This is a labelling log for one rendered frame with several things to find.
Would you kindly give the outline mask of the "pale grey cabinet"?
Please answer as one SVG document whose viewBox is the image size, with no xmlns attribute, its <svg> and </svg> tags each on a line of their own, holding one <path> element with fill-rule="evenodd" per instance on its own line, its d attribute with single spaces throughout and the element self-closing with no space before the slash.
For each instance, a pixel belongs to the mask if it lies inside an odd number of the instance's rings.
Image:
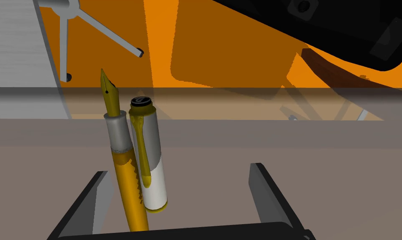
<svg viewBox="0 0 402 240">
<path fill-rule="evenodd" d="M 36 0 L 0 0 L 3 118 L 70 118 Z"/>
</svg>

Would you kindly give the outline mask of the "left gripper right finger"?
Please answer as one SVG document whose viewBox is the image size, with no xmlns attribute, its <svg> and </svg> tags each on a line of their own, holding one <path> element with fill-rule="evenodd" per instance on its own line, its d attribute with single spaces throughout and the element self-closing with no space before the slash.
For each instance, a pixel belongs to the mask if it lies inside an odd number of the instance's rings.
<svg viewBox="0 0 402 240">
<path fill-rule="evenodd" d="M 249 188 L 262 223 L 284 222 L 295 230 L 302 230 L 294 210 L 260 162 L 250 165 Z"/>
</svg>

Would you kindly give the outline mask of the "grey brown desk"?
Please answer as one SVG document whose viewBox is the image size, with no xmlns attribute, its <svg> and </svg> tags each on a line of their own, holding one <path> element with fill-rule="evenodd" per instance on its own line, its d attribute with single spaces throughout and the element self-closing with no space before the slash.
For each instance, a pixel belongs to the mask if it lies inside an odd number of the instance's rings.
<svg viewBox="0 0 402 240">
<path fill-rule="evenodd" d="M 0 240 L 46 240 L 89 179 L 117 188 L 102 93 L 66 89 L 95 119 L 0 119 Z M 152 230 L 257 223 L 262 163 L 318 240 L 402 240 L 402 123 L 160 120 L 168 206 Z"/>
</svg>

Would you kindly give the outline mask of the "white pen cap gold clip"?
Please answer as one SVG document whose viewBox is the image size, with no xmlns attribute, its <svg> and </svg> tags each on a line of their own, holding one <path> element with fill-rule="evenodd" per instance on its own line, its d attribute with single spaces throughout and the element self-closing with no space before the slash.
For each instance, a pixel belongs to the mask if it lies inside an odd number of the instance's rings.
<svg viewBox="0 0 402 240">
<path fill-rule="evenodd" d="M 131 100 L 129 116 L 144 205 L 159 212 L 167 205 L 167 192 L 157 109 L 150 97 L 139 96 Z"/>
</svg>

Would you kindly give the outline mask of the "yellow fountain pen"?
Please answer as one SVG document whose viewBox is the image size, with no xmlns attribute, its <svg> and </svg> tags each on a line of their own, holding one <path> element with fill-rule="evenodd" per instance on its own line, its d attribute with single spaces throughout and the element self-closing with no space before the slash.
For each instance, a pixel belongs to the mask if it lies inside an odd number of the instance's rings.
<svg viewBox="0 0 402 240">
<path fill-rule="evenodd" d="M 127 113 L 121 110 L 118 89 L 108 79 L 104 70 L 100 71 L 100 86 L 107 110 L 104 119 L 110 140 L 112 160 L 128 226 L 131 232 L 147 231 L 149 229 L 147 213 Z"/>
</svg>

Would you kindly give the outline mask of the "grey chair base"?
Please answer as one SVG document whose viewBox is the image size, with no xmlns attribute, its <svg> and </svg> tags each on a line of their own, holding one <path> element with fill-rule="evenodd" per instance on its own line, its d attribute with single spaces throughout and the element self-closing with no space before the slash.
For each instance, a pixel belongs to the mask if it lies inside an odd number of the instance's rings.
<svg viewBox="0 0 402 240">
<path fill-rule="evenodd" d="M 36 0 L 36 2 L 38 3 L 39 7 L 51 8 L 54 13 L 59 16 L 59 66 L 60 81 L 62 82 L 69 82 L 71 80 L 70 75 L 67 73 L 68 20 L 77 16 L 137 57 L 141 58 L 144 54 L 142 49 L 134 47 L 122 37 L 105 27 L 105 25 L 81 10 L 79 0 Z"/>
</svg>

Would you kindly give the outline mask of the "black rounded block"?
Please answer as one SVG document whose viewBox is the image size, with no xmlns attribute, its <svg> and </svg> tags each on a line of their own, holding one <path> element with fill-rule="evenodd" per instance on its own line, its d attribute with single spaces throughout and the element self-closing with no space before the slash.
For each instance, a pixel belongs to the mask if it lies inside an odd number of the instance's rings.
<svg viewBox="0 0 402 240">
<path fill-rule="evenodd" d="M 402 63 L 402 0 L 214 0 L 344 61 Z"/>
</svg>

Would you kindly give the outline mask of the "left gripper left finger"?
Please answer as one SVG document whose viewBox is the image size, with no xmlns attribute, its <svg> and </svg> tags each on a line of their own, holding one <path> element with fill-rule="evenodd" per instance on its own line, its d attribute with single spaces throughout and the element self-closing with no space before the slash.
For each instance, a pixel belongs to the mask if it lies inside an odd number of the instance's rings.
<svg viewBox="0 0 402 240">
<path fill-rule="evenodd" d="M 104 224 L 114 187 L 108 171 L 98 171 L 47 240 L 94 240 Z"/>
</svg>

